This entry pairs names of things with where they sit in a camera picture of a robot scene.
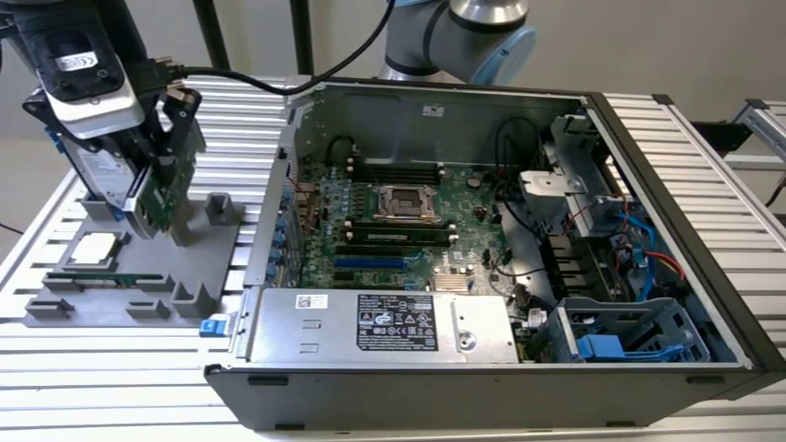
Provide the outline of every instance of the white label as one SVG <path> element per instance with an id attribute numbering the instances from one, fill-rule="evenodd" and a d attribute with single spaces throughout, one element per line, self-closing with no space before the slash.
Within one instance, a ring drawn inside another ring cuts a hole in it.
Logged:
<path id="1" fill-rule="evenodd" d="M 441 118 L 444 116 L 444 106 L 422 106 L 422 116 Z"/>
<path id="2" fill-rule="evenodd" d="M 294 299 L 294 308 L 326 308 L 326 295 L 297 295 Z"/>
<path id="3" fill-rule="evenodd" d="M 98 57 L 94 52 L 80 52 L 72 55 L 54 58 L 57 67 L 62 72 L 78 71 L 98 64 Z"/>

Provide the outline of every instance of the black cable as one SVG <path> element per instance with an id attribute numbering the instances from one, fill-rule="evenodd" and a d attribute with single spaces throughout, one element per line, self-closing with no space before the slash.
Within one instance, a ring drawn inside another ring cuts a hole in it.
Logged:
<path id="1" fill-rule="evenodd" d="M 23 232 L 18 228 L 13 228 L 6 226 L 5 224 L 0 223 L 0 228 L 3 228 L 6 231 L 15 233 L 17 235 L 23 235 Z"/>
<path id="2" fill-rule="evenodd" d="M 543 145 L 543 139 L 540 138 L 540 130 L 537 129 L 537 125 L 532 122 L 532 120 L 529 120 L 527 117 L 519 117 L 519 116 L 508 117 L 497 126 L 496 131 L 493 131 L 493 163 L 495 163 L 497 173 L 500 172 L 500 136 L 504 131 L 504 127 L 511 122 L 524 122 L 525 124 L 529 125 L 529 127 L 532 129 L 532 133 L 535 135 L 535 142 L 537 144 L 537 152 L 535 152 L 535 157 L 537 157 L 537 154 L 540 151 L 540 146 Z M 507 134 L 503 138 L 503 142 L 507 143 L 508 141 L 511 142 L 512 146 L 516 146 L 516 143 L 513 142 L 512 137 Z M 503 154 L 507 157 L 507 144 L 504 144 L 501 146 L 501 148 L 503 148 Z M 503 159 L 501 163 L 503 163 L 503 166 L 505 167 L 504 172 L 507 173 L 507 159 Z"/>
<path id="3" fill-rule="evenodd" d="M 230 80 L 241 81 L 242 83 L 246 83 L 248 85 L 257 87 L 261 90 L 264 90 L 265 92 L 269 92 L 270 94 L 274 94 L 274 95 L 281 95 L 281 96 L 286 97 L 289 95 L 300 94 L 301 92 L 306 91 L 313 86 L 316 86 L 318 83 L 321 83 L 324 80 L 330 78 L 336 72 L 338 72 L 341 69 L 344 69 L 354 60 L 357 60 L 357 57 L 360 57 L 360 55 L 370 47 L 370 45 L 373 44 L 374 40 L 378 37 L 378 34 L 384 30 L 384 27 L 386 26 L 388 20 L 390 18 L 390 14 L 393 13 L 393 8 L 394 8 L 394 1 L 388 1 L 388 7 L 384 11 L 384 16 L 381 16 L 381 20 L 378 21 L 377 28 L 370 33 L 368 40 L 365 40 L 365 42 L 362 43 L 360 48 L 357 48 L 357 50 L 345 58 L 345 60 L 341 63 L 338 63 L 336 66 L 333 66 L 330 69 L 328 69 L 324 72 L 324 74 L 314 76 L 308 83 L 305 83 L 297 87 L 281 89 L 281 88 L 270 86 L 264 81 L 258 81 L 252 76 L 246 76 L 246 75 L 241 74 L 240 72 L 234 72 L 228 69 L 217 69 L 217 68 L 212 68 L 212 67 L 181 66 L 180 68 L 176 69 L 176 75 L 180 78 L 185 78 L 188 76 L 221 76 L 222 78 L 229 78 Z"/>
<path id="4" fill-rule="evenodd" d="M 783 190 L 783 186 L 777 186 L 775 188 L 775 191 L 772 192 L 772 196 L 769 196 L 769 199 L 765 200 L 765 203 L 763 204 L 764 207 L 769 207 L 775 201 L 777 200 L 777 197 L 780 196 L 780 191 Z"/>
<path id="5" fill-rule="evenodd" d="M 504 208 L 507 209 L 507 212 L 511 214 L 511 217 L 515 219 L 515 221 L 517 222 L 517 224 L 521 227 L 524 227 L 524 229 L 535 236 L 535 239 L 537 239 L 539 241 L 541 241 L 540 235 L 537 234 L 537 232 L 535 231 L 535 229 L 524 222 L 524 220 L 520 219 L 520 217 L 516 215 L 516 212 L 513 211 L 513 207 L 507 202 L 505 191 L 509 188 L 509 186 L 513 186 L 515 187 L 515 184 L 512 182 L 509 182 L 509 181 L 500 181 L 500 183 L 496 185 L 496 189 L 493 190 L 493 193 L 496 193 L 496 191 L 499 190 L 500 186 L 503 186 L 503 188 L 501 188 L 501 203 L 504 204 Z"/>
<path id="6" fill-rule="evenodd" d="M 501 276 L 507 276 L 509 278 L 517 278 L 520 276 L 527 276 L 528 274 L 543 272 L 545 270 L 545 267 L 540 267 L 539 269 L 529 270 L 528 272 L 524 272 L 524 273 L 505 273 L 505 272 L 503 272 L 500 269 L 500 259 L 507 252 L 508 252 L 508 250 L 504 253 L 501 253 L 500 256 L 496 257 L 496 260 L 493 260 L 493 262 L 491 264 L 491 271 L 492 272 L 496 272 Z"/>

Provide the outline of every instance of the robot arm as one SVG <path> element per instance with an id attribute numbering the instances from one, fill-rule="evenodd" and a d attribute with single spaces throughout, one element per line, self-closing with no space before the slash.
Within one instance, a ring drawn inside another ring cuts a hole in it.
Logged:
<path id="1" fill-rule="evenodd" d="M 378 77 L 509 83 L 535 44 L 527 13 L 527 0 L 397 0 Z"/>
<path id="2" fill-rule="evenodd" d="M 124 0 L 0 0 L 0 14 L 39 82 L 23 110 L 45 124 L 89 198 L 152 238 L 172 224 L 204 150 L 198 93 L 174 80 L 170 60 L 146 57 Z"/>

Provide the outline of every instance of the wire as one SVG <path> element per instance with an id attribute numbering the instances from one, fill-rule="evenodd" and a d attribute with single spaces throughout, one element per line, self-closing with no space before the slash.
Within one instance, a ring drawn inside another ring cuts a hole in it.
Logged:
<path id="1" fill-rule="evenodd" d="M 764 207 L 769 207 L 775 201 L 777 200 L 777 197 L 780 196 L 780 192 L 783 191 L 783 186 L 777 186 L 775 188 L 775 191 L 772 192 L 772 196 L 769 196 L 769 199 L 765 200 L 765 203 L 763 204 Z"/>
<path id="2" fill-rule="evenodd" d="M 627 222 L 629 222 L 629 224 L 632 224 L 637 228 L 641 228 L 647 231 L 647 234 L 649 235 L 649 252 L 653 252 L 655 240 L 656 240 L 655 229 L 651 228 L 649 226 L 647 226 L 644 224 L 644 222 L 640 221 L 637 218 L 635 218 L 631 214 L 624 214 L 623 212 L 619 212 L 615 214 L 615 216 L 617 218 L 624 219 Z M 652 287 L 655 285 L 655 261 L 647 262 L 647 276 L 645 276 L 645 278 L 647 279 L 643 283 L 643 288 L 640 289 L 640 294 L 636 297 L 636 302 L 645 301 L 647 296 L 649 295 L 649 291 L 652 291 Z"/>
<path id="3" fill-rule="evenodd" d="M 296 190 L 297 192 L 302 192 L 302 189 L 300 188 L 300 185 L 297 184 L 297 182 L 296 182 L 294 180 L 292 180 L 289 177 L 285 177 L 285 178 L 286 178 L 286 179 L 289 180 L 289 182 L 290 182 L 290 183 L 294 185 L 294 190 Z"/>
<path id="4" fill-rule="evenodd" d="M 524 229 L 527 229 L 527 231 L 535 236 L 535 239 L 537 239 L 539 241 L 543 241 L 540 239 L 540 235 L 537 234 L 537 232 L 535 231 L 535 229 L 524 222 L 523 219 L 520 219 L 520 217 L 517 216 L 516 212 L 513 211 L 513 207 L 509 205 L 509 203 L 507 202 L 507 198 L 505 198 L 505 190 L 513 186 L 515 184 L 511 181 L 500 181 L 500 183 L 496 185 L 496 187 L 493 188 L 493 193 L 496 193 L 496 191 L 500 189 L 500 187 L 503 186 L 504 191 L 501 192 L 501 203 L 504 204 L 504 208 L 507 209 L 507 213 L 511 214 L 511 217 L 515 219 L 515 221 L 517 222 L 517 224 L 524 227 Z"/>
<path id="5" fill-rule="evenodd" d="M 500 259 L 504 256 L 504 254 L 508 252 L 509 252 L 509 249 L 505 250 L 504 253 L 500 253 L 500 256 L 497 256 L 496 259 L 493 260 L 493 262 L 491 263 L 491 271 L 492 272 L 496 272 L 501 276 L 507 276 L 509 278 L 517 278 L 519 276 L 527 276 L 528 274 L 543 272 L 545 270 L 545 267 L 540 267 L 539 269 L 529 270 L 524 273 L 505 273 L 505 272 L 503 272 L 500 269 Z"/>
<path id="6" fill-rule="evenodd" d="M 661 258 L 657 258 L 657 260 L 660 261 L 660 264 L 663 264 L 668 270 L 671 270 L 673 273 L 679 274 L 679 270 L 676 270 L 676 269 L 673 268 L 673 266 L 669 264 L 669 262 L 668 262 L 668 261 L 665 261 L 665 260 L 664 260 L 664 259 L 661 259 Z"/>
<path id="7" fill-rule="evenodd" d="M 388 1 L 388 7 L 384 11 L 384 15 L 381 16 L 381 20 L 378 21 L 377 28 L 370 33 L 370 36 L 368 37 L 368 39 L 365 40 L 365 42 L 362 43 L 360 48 L 357 48 L 357 50 L 354 50 L 354 52 L 345 58 L 345 60 L 341 63 L 338 63 L 336 66 L 333 66 L 330 69 L 328 69 L 318 76 L 314 76 L 308 83 L 305 83 L 297 87 L 277 88 L 277 87 L 270 86 L 264 81 L 257 80 L 252 76 L 246 76 L 238 72 L 230 71 L 228 69 L 218 69 L 214 67 L 182 66 L 176 70 L 176 74 L 178 74 L 181 77 L 221 76 L 224 78 L 229 78 L 232 80 L 241 81 L 242 83 L 246 83 L 248 85 L 260 88 L 261 90 L 264 90 L 265 92 L 269 92 L 270 94 L 280 95 L 284 97 L 288 97 L 290 95 L 297 95 L 301 92 L 310 89 L 313 86 L 316 86 L 324 80 L 330 78 L 336 72 L 338 72 L 341 69 L 344 69 L 354 60 L 357 60 L 357 57 L 360 57 L 360 55 L 370 47 L 370 45 L 373 44 L 374 40 L 378 37 L 378 34 L 384 30 L 384 27 L 386 26 L 388 20 L 390 18 L 390 14 L 393 13 L 393 9 L 394 9 L 394 1 L 390 0 L 390 1 Z"/>
<path id="8" fill-rule="evenodd" d="M 675 269 L 672 269 L 672 270 L 679 271 L 679 272 L 676 272 L 679 274 L 679 279 L 681 279 L 684 281 L 685 271 L 683 270 L 683 267 L 679 265 L 679 262 L 676 262 L 671 256 L 664 255 L 663 253 L 657 253 L 656 251 L 647 251 L 644 253 L 644 255 L 652 256 L 652 257 L 657 258 L 659 260 L 665 261 L 668 264 L 671 264 L 671 266 L 675 267 Z"/>
<path id="9" fill-rule="evenodd" d="M 535 143 L 537 144 L 537 152 L 535 152 L 535 158 L 537 157 L 537 154 L 540 152 L 540 146 L 543 145 L 543 138 L 540 137 L 540 129 L 537 128 L 537 125 L 527 117 L 519 117 L 519 116 L 508 117 L 497 126 L 496 131 L 493 131 L 493 165 L 496 167 L 497 174 L 500 173 L 500 166 L 504 166 L 504 173 L 507 173 L 507 166 L 508 166 L 507 165 L 507 146 L 508 146 L 507 144 L 509 143 L 509 145 L 512 147 L 516 146 L 513 138 L 509 136 L 509 134 L 507 134 L 501 138 L 501 140 L 503 140 L 503 144 L 501 144 L 503 160 L 501 160 L 501 164 L 500 164 L 500 136 L 501 136 L 501 132 L 504 130 L 504 127 L 511 122 L 524 122 L 525 124 L 529 125 L 533 135 L 535 135 Z"/>
<path id="10" fill-rule="evenodd" d="M 629 206 L 627 204 L 627 197 L 623 195 L 624 199 L 624 219 L 623 219 L 623 232 L 627 231 L 627 218 L 629 218 Z"/>
<path id="11" fill-rule="evenodd" d="M 591 203 L 588 203 L 587 205 L 584 205 L 584 208 L 580 209 L 573 215 L 569 216 L 569 218 L 567 219 L 567 223 L 564 223 L 564 228 L 563 228 L 563 236 L 567 235 L 567 231 L 569 230 L 569 227 L 573 225 L 577 216 L 589 208 L 592 207 L 595 204 L 597 204 L 599 200 L 593 200 Z"/>
<path id="12" fill-rule="evenodd" d="M 6 226 L 2 223 L 0 223 L 0 228 L 3 228 L 7 232 L 13 232 L 17 235 L 23 235 L 23 232 L 18 228 L 13 228 L 11 226 Z"/>

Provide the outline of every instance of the aluminum extrusion table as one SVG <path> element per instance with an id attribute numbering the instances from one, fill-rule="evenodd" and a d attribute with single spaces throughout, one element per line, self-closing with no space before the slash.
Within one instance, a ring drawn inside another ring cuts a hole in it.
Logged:
<path id="1" fill-rule="evenodd" d="M 268 78 L 278 86 L 282 79 Z M 221 309 L 238 303 L 258 205 L 284 120 L 281 98 L 240 83 L 197 78 L 204 95 L 198 122 L 208 151 L 197 158 L 190 195 L 229 192 L 246 204 L 224 284 Z M 608 95 L 633 138 L 689 221 L 786 355 L 786 262 L 783 244 L 744 185 L 713 164 L 681 115 L 645 96 Z M 700 182 L 683 180 L 701 175 Z M 57 262 L 85 211 L 73 173 L 0 266 L 0 318 L 19 318 Z M 701 196 L 727 196 L 720 206 Z M 647 428 L 472 432 L 276 433 L 242 428 L 206 385 L 200 365 L 226 339 L 200 339 L 193 329 L 26 329 L 0 319 L 0 440 L 668 440 L 753 442 L 786 440 L 786 382 L 739 401 L 707 401 Z M 527 398 L 525 407 L 547 398 Z"/>

